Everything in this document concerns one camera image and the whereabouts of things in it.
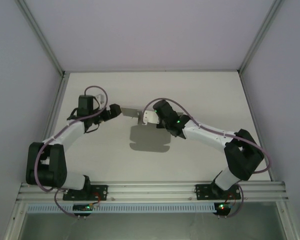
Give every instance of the purple cable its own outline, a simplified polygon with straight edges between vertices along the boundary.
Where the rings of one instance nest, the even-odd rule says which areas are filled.
[[[38,187],[39,187],[41,190],[45,191],[45,192],[50,192],[50,191],[51,191],[52,189],[54,189],[54,188],[52,187],[52,188],[50,188],[50,189],[47,189],[47,188],[45,188],[44,186],[42,186],[42,184],[41,184],[40,181],[39,181],[39,177],[38,177],[38,165],[39,165],[40,156],[41,156],[41,154],[43,153],[44,149],[45,149],[51,142],[53,142],[56,138],[58,138],[61,134],[63,134],[63,133],[71,126],[71,125],[73,125],[73,124],[75,124],[75,123],[77,123],[77,122],[79,122],[79,121],[82,121],[82,120],[86,120],[86,119],[90,119],[90,118],[96,117],[96,116],[98,116],[99,114],[101,114],[101,113],[103,112],[103,110],[105,110],[105,109],[107,108],[107,104],[108,104],[108,94],[107,94],[107,92],[106,92],[102,87],[100,87],[100,86],[89,86],[89,87],[87,87],[87,88],[84,90],[84,95],[86,95],[87,90],[88,90],[88,89],[91,89],[91,88],[97,88],[97,89],[100,89],[100,90],[102,90],[102,91],[104,92],[104,95],[105,95],[105,104],[104,104],[104,107],[103,107],[100,111],[98,111],[98,112],[96,112],[96,113],[94,113],[94,114],[92,114],[92,115],[80,117],[80,118],[78,118],[78,119],[76,119],[76,120],[70,122],[67,126],[65,126],[64,128],[62,128],[61,131],[59,131],[59,132],[58,132],[56,135],[54,135],[50,140],[48,140],[48,141],[40,148],[40,150],[39,150],[39,152],[38,152],[38,154],[37,154],[37,156],[36,156],[35,163],[34,163],[34,179],[35,179],[35,182],[36,182],[36,184],[38,185]]]
[[[241,204],[240,204],[240,206],[235,210],[235,212],[234,213],[232,213],[232,214],[230,214],[230,215],[228,215],[228,216],[226,216],[225,218],[232,218],[232,217],[234,217],[235,215],[237,215],[240,211],[241,211],[241,209],[242,209],[242,207],[244,206],[244,191],[242,190],[242,187],[239,185],[239,183],[237,183],[236,184],[238,187],[239,187],[239,189],[240,189],[240,191],[241,191]]]
[[[62,208],[62,206],[60,206],[60,204],[59,204],[58,201],[57,201],[57,194],[58,194],[59,191],[60,191],[60,188],[57,189],[56,192],[55,192],[55,194],[54,194],[54,202],[55,202],[55,205],[56,205],[63,213],[65,213],[65,214],[68,215],[69,217],[76,218],[76,219],[77,219],[77,218],[80,218],[80,217],[74,215],[73,213],[67,212],[66,210],[64,210],[64,209]]]
[[[261,152],[263,152],[263,154],[264,154],[264,155],[266,156],[266,158],[268,159],[268,165],[267,165],[266,168],[263,169],[263,170],[260,170],[260,171],[254,171],[253,174],[261,174],[261,173],[264,173],[264,172],[268,171],[269,168],[271,167],[272,160],[271,160],[269,154],[267,153],[267,151],[264,150],[262,147],[258,146],[258,145],[255,144],[254,142],[249,141],[249,140],[247,140],[247,139],[244,139],[244,138],[242,138],[242,137],[239,137],[239,136],[236,136],[236,135],[232,135],[232,134],[227,134],[227,133],[224,134],[223,132],[215,131],[215,130],[212,130],[212,129],[209,129],[209,128],[205,127],[205,126],[200,125],[200,124],[199,124],[199,123],[198,123],[198,122],[190,115],[190,113],[189,113],[189,112],[188,112],[181,104],[179,104],[178,102],[176,102],[176,101],[174,101],[174,100],[172,100],[172,99],[165,98],[165,97],[159,97],[159,98],[156,98],[156,99],[152,100],[151,102],[149,102],[149,103],[144,107],[144,109],[143,109],[143,111],[142,111],[142,116],[141,116],[141,117],[142,117],[142,121],[143,121],[143,119],[144,119],[145,111],[146,111],[147,108],[150,106],[150,104],[152,104],[153,102],[158,101],[158,100],[166,100],[166,101],[169,101],[169,102],[174,103],[174,104],[177,105],[179,108],[181,108],[181,109],[189,116],[189,118],[190,118],[190,119],[191,119],[198,127],[200,127],[201,129],[203,129],[203,130],[205,130],[205,131],[208,131],[208,132],[210,132],[210,133],[217,134],[217,135],[220,135],[220,136],[226,136],[226,137],[229,137],[229,138],[237,139],[237,140],[239,140],[239,141],[242,141],[242,142],[245,142],[245,143],[247,143],[247,144],[250,144],[251,146],[253,146],[253,147],[257,148],[258,150],[260,150]]]

